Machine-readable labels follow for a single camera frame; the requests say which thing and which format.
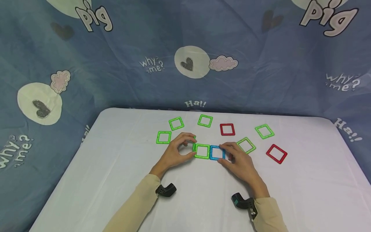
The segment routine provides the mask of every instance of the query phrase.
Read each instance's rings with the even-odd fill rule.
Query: hand
[[[196,152],[190,152],[187,155],[182,156],[181,154],[179,154],[178,147],[181,144],[183,144],[184,146],[188,146],[187,141],[197,143],[197,140],[195,140],[194,137],[195,135],[192,133],[180,133],[173,141],[170,142],[160,160],[150,171],[150,174],[154,174],[161,179],[169,168],[192,159]]]
[[[223,143],[220,148],[229,152],[229,160],[234,159],[234,163],[230,163],[225,159],[218,159],[218,163],[229,169],[238,178],[250,185],[254,192],[255,198],[270,197],[267,186],[257,173],[253,160],[246,154],[237,143]]]
[[[250,184],[259,176],[254,167],[253,160],[237,143],[227,142],[219,145],[219,147],[229,152],[228,159],[234,159],[234,163],[230,163],[225,159],[218,159],[218,162],[228,168],[238,178]]]

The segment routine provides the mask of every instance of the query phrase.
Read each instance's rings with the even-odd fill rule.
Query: beige sleeve
[[[255,199],[257,215],[254,226],[257,232],[288,232],[276,199],[272,197]]]
[[[157,176],[146,175],[129,199],[111,218],[103,232],[136,232],[155,204],[157,200],[156,189],[160,184],[160,179]]]

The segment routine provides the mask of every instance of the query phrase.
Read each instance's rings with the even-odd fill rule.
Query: white table surface
[[[197,125],[201,114],[214,117],[211,128]],[[250,155],[289,231],[370,231],[371,186],[329,120],[118,108],[101,112],[30,231],[101,232],[166,149],[157,132],[170,131],[168,121],[179,116],[185,127],[172,139],[192,132],[202,144],[244,137],[255,144]],[[233,123],[236,135],[221,136],[221,123]],[[275,136],[263,140],[254,128],[265,123]],[[288,153],[282,164],[265,154],[272,144]],[[253,231],[248,212],[230,199],[248,198],[246,188],[217,161],[193,159],[162,183],[177,191],[158,199],[139,231]]]

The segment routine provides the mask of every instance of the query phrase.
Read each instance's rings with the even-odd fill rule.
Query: finger
[[[227,152],[229,152],[232,155],[235,155],[237,153],[237,151],[233,147],[230,147],[230,146],[227,146],[227,145],[224,145],[224,144],[220,144],[219,147],[226,150]]]
[[[223,143],[223,145],[227,145],[227,146],[233,147],[236,151],[242,150],[240,148],[240,146],[238,146],[238,144],[236,142],[226,142],[226,143]]]
[[[180,134],[179,134],[175,139],[180,138],[180,137],[183,137],[183,136],[191,136],[191,137],[195,137],[195,135],[192,134],[192,133],[182,132],[182,133],[180,133]]]
[[[233,164],[231,164],[229,161],[227,161],[225,159],[218,159],[218,163],[220,163],[221,165],[223,165],[223,167],[225,167],[229,170],[231,170],[233,168]]]
[[[196,155],[196,152],[193,151],[193,152],[189,152],[185,156],[182,156],[183,162],[192,159],[194,157],[194,155]]]
[[[197,140],[195,140],[193,137],[191,136],[183,136],[183,137],[180,137],[180,138],[177,138],[177,139],[174,139],[174,142],[177,146],[179,146],[180,144],[184,143],[185,141],[192,141],[194,143],[197,143]]]

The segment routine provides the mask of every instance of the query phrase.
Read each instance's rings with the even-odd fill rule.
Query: black wrist device
[[[240,193],[235,193],[232,196],[233,204],[239,209],[248,209],[252,220],[257,216],[257,210],[255,207],[254,198],[250,197],[249,199],[244,199]]]
[[[160,184],[160,186],[156,189],[156,193],[163,197],[171,197],[176,190],[177,188],[175,185],[173,185],[173,183],[170,183],[166,188]]]

